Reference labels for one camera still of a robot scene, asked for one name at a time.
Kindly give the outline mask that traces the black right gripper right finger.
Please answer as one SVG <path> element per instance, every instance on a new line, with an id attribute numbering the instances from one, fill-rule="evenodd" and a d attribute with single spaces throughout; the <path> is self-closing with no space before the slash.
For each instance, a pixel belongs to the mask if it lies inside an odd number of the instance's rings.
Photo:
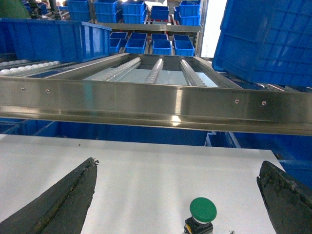
<path id="1" fill-rule="evenodd" d="M 256 178 L 268 216 L 277 234 L 312 232 L 312 190 L 269 161 Z"/>

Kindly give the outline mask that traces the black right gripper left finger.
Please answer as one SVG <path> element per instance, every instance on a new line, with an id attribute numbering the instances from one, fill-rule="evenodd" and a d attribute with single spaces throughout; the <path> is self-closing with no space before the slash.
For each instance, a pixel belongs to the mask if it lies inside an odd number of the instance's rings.
<path id="1" fill-rule="evenodd" d="M 2 234 L 79 234 L 91 205 L 99 161 L 90 157 L 0 223 Z"/>

